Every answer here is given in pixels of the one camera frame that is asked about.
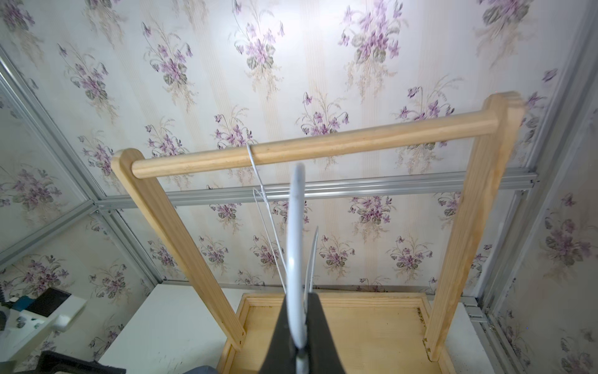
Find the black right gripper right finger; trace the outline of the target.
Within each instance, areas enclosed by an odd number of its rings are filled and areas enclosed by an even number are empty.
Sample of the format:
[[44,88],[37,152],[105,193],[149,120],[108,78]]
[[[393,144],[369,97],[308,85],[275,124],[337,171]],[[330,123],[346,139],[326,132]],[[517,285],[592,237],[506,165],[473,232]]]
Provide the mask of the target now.
[[309,373],[346,373],[336,350],[322,303],[316,293],[308,294],[307,338]]

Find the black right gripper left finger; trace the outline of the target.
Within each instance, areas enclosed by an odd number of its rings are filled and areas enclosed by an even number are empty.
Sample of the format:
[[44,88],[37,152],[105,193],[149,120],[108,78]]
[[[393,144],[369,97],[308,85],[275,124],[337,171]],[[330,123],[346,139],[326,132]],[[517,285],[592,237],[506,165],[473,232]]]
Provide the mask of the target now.
[[284,298],[259,374],[295,374],[296,354],[288,323],[287,299]]

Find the white wire hanger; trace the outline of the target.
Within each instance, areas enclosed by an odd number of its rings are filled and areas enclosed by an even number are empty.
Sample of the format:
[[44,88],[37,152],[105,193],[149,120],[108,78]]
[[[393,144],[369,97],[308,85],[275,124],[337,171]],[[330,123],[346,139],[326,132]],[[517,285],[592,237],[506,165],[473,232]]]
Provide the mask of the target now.
[[291,176],[287,217],[287,321],[294,345],[296,373],[309,373],[308,327],[302,277],[305,209],[305,165],[297,163]]
[[286,283],[286,272],[287,266],[285,262],[285,258],[283,255],[283,249],[280,244],[280,238],[277,233],[276,225],[274,223],[273,215],[270,211],[270,204],[269,199],[266,193],[265,185],[261,179],[259,174],[259,170],[255,163],[252,147],[249,144],[245,145],[252,171],[257,179],[258,186],[252,188],[252,196],[255,202],[255,205],[258,208],[260,220],[263,224],[263,228],[266,234],[267,243],[269,246],[269,250],[273,255],[274,263],[277,268],[277,273],[279,275],[279,279],[281,282],[281,286],[283,288],[283,292],[287,293],[287,283]]

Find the navy blue tank top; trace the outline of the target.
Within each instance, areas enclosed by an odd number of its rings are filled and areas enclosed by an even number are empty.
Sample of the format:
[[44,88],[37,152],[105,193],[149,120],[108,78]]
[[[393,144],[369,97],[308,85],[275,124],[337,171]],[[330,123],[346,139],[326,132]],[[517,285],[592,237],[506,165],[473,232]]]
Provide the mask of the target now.
[[184,374],[218,374],[218,371],[213,368],[212,366],[199,366],[189,371],[185,372]]

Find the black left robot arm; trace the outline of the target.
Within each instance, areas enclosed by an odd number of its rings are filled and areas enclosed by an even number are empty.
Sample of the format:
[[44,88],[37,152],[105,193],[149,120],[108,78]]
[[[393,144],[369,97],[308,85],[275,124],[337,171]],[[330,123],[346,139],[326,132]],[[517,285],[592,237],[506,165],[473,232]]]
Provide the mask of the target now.
[[126,369],[114,366],[105,366],[96,361],[84,361],[72,356],[57,352],[44,351],[34,369],[20,371],[31,374],[126,374]]

